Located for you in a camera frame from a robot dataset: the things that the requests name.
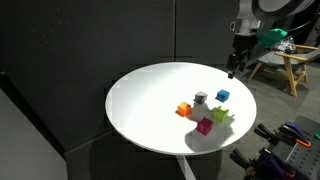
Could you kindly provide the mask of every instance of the table leg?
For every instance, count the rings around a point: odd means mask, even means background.
[[[184,177],[186,180],[196,180],[189,164],[185,156],[178,156],[176,155],[177,161],[180,165],[180,168],[182,170],[182,173],[184,174]]]

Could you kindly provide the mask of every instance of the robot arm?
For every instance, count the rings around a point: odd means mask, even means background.
[[[237,19],[241,20],[233,40],[233,52],[227,63],[228,77],[232,79],[239,68],[243,71],[248,53],[258,43],[255,36],[261,31],[263,21],[276,21],[297,14],[309,7],[314,0],[240,0]]]

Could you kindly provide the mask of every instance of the green object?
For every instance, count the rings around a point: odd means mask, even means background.
[[[272,29],[267,33],[260,33],[257,34],[258,37],[258,44],[267,46],[268,48],[271,48],[276,43],[278,43],[280,40],[284,39],[287,36],[288,32],[282,30],[282,29]]]
[[[320,140],[320,129],[316,132],[315,136],[318,140]]]
[[[229,109],[223,109],[221,106],[213,111],[213,117],[219,121],[223,121],[228,117]]]

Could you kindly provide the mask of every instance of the pink cube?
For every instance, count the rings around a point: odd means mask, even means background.
[[[209,119],[202,117],[198,122],[196,130],[198,130],[201,134],[207,135],[212,129],[212,121]]]

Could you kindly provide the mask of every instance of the toy block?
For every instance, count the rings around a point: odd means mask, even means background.
[[[212,129],[212,121],[209,119],[202,117],[197,124],[196,130],[199,131],[203,135],[207,135]]]
[[[195,102],[198,103],[198,104],[203,104],[204,102],[206,102],[207,96],[208,96],[208,95],[207,95],[206,93],[204,93],[204,92],[202,92],[202,91],[199,91],[199,92],[196,94],[196,96],[195,96],[195,98],[194,98],[193,101],[195,101]]]
[[[225,102],[229,98],[229,95],[230,93],[228,91],[222,89],[218,92],[216,99]]]
[[[223,121],[228,117],[228,112],[229,109],[224,109],[221,106],[219,106],[213,111],[213,117],[219,121]]]
[[[320,129],[314,135],[318,140],[320,140]]]
[[[191,106],[189,104],[183,102],[178,106],[177,113],[180,114],[181,116],[187,116],[190,112],[191,112]]]

